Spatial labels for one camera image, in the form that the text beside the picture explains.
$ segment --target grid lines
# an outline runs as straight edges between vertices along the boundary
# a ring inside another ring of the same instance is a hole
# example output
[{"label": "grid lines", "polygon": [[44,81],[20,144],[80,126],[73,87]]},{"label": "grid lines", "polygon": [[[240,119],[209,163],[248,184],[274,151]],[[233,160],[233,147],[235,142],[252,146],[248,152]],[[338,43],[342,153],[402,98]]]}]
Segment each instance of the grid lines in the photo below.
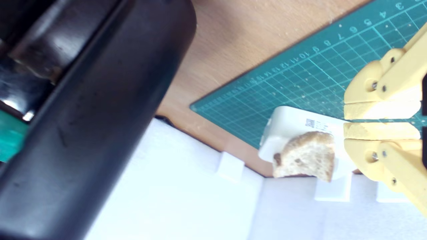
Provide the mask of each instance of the grid lines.
[{"label": "grid lines", "polygon": [[[427,21],[426,2],[371,2],[190,108],[255,148],[280,105],[342,119],[350,81],[368,62],[412,38]],[[407,121],[420,129],[426,120],[418,113],[409,120],[383,121]]]}]

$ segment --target barcode label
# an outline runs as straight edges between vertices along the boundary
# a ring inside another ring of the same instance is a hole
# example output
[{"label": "barcode label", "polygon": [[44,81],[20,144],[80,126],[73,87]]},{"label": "barcode label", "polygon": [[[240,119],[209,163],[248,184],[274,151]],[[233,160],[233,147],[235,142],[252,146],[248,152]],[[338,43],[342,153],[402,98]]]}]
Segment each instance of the barcode label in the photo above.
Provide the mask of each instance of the barcode label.
[{"label": "barcode label", "polygon": [[318,129],[318,130],[321,130],[323,132],[331,133],[331,131],[329,130],[328,125],[325,124],[325,123],[321,123],[319,121],[315,121],[315,120],[312,120],[312,119],[306,119],[305,120],[305,125],[307,127]]},{"label": "barcode label", "polygon": [[315,124],[316,124],[316,122],[315,122],[314,120],[311,120],[311,119],[307,119],[307,120],[305,121],[305,125],[306,125],[307,127],[310,127],[310,128],[314,128]]}]

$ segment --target white surface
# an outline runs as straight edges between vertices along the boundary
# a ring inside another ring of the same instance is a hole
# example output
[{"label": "white surface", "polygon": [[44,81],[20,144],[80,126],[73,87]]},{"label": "white surface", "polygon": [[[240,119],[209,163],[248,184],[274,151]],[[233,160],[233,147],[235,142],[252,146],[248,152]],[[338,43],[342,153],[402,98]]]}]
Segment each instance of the white surface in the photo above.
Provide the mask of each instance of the white surface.
[{"label": "white surface", "polygon": [[343,124],[346,122],[288,106],[277,107],[264,129],[258,156],[273,162],[274,154],[280,153],[290,139],[311,131],[331,133],[335,141],[332,179],[339,179],[356,169],[344,149]]},{"label": "white surface", "polygon": [[239,183],[242,178],[245,163],[229,154],[228,152],[221,153],[217,174],[223,179],[227,179],[234,183]]},{"label": "white surface", "polygon": [[316,201],[349,202],[352,176],[353,174],[349,173],[330,183],[317,179],[314,199]]},{"label": "white surface", "polygon": [[378,202],[406,202],[409,203],[409,199],[403,193],[393,192],[387,185],[379,181],[377,183],[377,201]]},{"label": "white surface", "polygon": [[249,240],[425,240],[427,219],[406,203],[379,203],[377,183],[351,181],[350,202],[314,200],[315,178],[266,179]]},{"label": "white surface", "polygon": [[153,120],[87,240],[246,240],[264,178],[216,174],[220,153]]}]

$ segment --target black tube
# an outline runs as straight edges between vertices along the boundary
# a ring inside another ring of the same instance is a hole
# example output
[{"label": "black tube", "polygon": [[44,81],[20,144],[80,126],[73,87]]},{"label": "black tube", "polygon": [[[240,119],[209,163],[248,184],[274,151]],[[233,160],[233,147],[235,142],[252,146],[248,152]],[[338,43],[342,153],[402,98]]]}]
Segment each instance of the black tube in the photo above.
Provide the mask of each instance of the black tube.
[{"label": "black tube", "polygon": [[0,175],[0,239],[84,237],[166,93],[196,16],[189,0],[137,0],[114,26],[83,51]]}]

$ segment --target wooden table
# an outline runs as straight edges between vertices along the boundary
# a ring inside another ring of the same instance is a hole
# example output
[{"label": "wooden table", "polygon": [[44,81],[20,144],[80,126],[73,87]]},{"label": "wooden table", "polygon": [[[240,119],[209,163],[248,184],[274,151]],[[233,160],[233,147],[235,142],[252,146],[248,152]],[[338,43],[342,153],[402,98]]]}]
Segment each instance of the wooden table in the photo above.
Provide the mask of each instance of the wooden table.
[{"label": "wooden table", "polygon": [[197,33],[158,114],[263,176],[271,163],[189,105],[369,0],[193,0]]}]

